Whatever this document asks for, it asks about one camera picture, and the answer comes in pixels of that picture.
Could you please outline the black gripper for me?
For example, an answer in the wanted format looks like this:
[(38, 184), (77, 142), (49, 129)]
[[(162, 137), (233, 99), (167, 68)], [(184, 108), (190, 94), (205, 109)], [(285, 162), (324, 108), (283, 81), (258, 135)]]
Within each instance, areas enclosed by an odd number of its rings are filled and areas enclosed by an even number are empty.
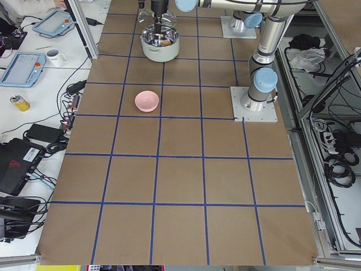
[(168, 10), (168, 0), (151, 0), (151, 10), (154, 12), (154, 39), (159, 39), (162, 30), (162, 14)]

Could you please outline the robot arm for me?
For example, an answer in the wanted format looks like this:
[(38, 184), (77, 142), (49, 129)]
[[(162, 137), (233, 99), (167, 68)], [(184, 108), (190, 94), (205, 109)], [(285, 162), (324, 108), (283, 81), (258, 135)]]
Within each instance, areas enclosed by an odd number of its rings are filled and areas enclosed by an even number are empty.
[(263, 19), (260, 12), (247, 12), (235, 10), (229, 23), (229, 28), (235, 33), (246, 34), (254, 31)]
[(275, 51), (289, 22), (309, 1), (176, 1), (182, 12), (195, 7), (222, 8), (238, 11), (245, 24), (257, 26), (266, 17), (257, 49), (249, 59), (251, 86), (240, 100), (247, 111), (260, 112), (270, 93), (276, 88), (278, 76), (271, 68)]

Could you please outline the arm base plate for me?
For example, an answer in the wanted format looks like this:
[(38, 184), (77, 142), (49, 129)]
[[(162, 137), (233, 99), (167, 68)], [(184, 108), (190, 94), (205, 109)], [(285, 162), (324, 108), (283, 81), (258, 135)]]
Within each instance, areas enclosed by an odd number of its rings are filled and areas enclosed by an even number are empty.
[(221, 16), (223, 38), (256, 39), (255, 28), (247, 28), (242, 20)]
[(276, 123), (278, 118), (272, 94), (269, 93), (265, 101), (256, 102), (249, 98), (248, 89), (244, 86), (230, 87), (234, 120), (250, 123)]

